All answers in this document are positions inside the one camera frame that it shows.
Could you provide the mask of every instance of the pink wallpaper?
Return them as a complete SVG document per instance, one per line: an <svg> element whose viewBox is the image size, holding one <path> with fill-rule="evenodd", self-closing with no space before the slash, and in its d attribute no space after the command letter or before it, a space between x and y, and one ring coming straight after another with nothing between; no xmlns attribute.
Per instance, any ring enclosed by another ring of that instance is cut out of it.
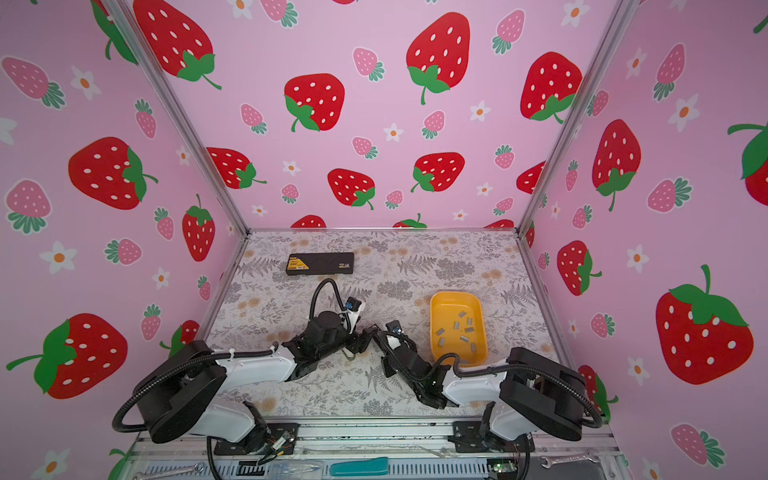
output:
<svg viewBox="0 0 768 480"><path fill-rule="evenodd" d="M237 237L98 4L36 3L0 18L2 477L107 478L115 410L194 337Z"/></svg>
<svg viewBox="0 0 768 480"><path fill-rule="evenodd" d="M251 227L509 227L613 0L135 0Z"/></svg>
<svg viewBox="0 0 768 480"><path fill-rule="evenodd" d="M535 218L540 274L635 478L764 476L766 15L641 5Z"/></svg>

